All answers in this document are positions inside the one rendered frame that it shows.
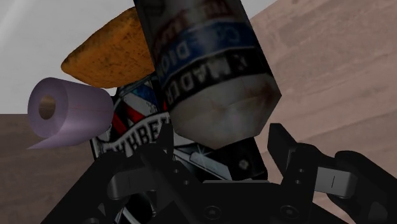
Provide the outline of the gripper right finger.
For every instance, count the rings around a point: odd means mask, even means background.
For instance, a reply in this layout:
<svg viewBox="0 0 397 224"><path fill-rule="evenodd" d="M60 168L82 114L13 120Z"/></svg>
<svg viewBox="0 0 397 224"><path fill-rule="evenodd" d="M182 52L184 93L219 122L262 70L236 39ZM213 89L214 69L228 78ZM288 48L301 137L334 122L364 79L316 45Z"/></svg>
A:
<svg viewBox="0 0 397 224"><path fill-rule="evenodd" d="M282 224L347 224L313 203L314 192L327 194L355 224L397 224L397 178L364 155L330 157L296 142L280 123L270 124L267 148L283 176Z"/></svg>

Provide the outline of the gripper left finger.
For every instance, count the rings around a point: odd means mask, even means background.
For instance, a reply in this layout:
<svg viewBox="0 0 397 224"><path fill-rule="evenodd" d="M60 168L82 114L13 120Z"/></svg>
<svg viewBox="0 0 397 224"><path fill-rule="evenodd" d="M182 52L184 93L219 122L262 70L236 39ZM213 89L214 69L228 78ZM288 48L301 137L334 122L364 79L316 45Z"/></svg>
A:
<svg viewBox="0 0 397 224"><path fill-rule="evenodd" d="M156 191L160 204L150 224L199 224L189 190L198 183L172 160L172 125L163 125L157 142L131 156L102 154L51 210L41 224L113 224L131 195Z"/></svg>

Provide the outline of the purple toilet paper roll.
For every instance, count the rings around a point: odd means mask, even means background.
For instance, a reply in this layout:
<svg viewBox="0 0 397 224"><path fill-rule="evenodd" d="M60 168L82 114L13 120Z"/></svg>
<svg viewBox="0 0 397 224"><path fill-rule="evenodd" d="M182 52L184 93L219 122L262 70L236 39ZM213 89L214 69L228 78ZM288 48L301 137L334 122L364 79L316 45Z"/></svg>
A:
<svg viewBox="0 0 397 224"><path fill-rule="evenodd" d="M32 90L27 112L31 129L43 138L31 149L74 146L109 128L113 101L101 88L45 78Z"/></svg>

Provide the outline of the labelled glass bottle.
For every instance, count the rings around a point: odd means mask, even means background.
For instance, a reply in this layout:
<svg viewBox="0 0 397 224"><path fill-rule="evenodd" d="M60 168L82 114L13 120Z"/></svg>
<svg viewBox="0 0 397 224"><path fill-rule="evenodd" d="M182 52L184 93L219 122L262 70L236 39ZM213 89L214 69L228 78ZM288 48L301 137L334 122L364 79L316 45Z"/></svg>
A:
<svg viewBox="0 0 397 224"><path fill-rule="evenodd" d="M175 132L212 149L255 137L281 93L241 0L133 0Z"/></svg>

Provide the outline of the orange-brown potato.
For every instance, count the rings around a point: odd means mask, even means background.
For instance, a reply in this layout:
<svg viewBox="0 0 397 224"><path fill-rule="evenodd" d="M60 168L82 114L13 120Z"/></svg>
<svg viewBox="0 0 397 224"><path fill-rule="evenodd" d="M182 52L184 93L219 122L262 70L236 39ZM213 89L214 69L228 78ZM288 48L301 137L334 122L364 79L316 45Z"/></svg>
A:
<svg viewBox="0 0 397 224"><path fill-rule="evenodd" d="M95 31L64 59L61 70L99 88L121 87L153 73L136 8L125 10Z"/></svg>

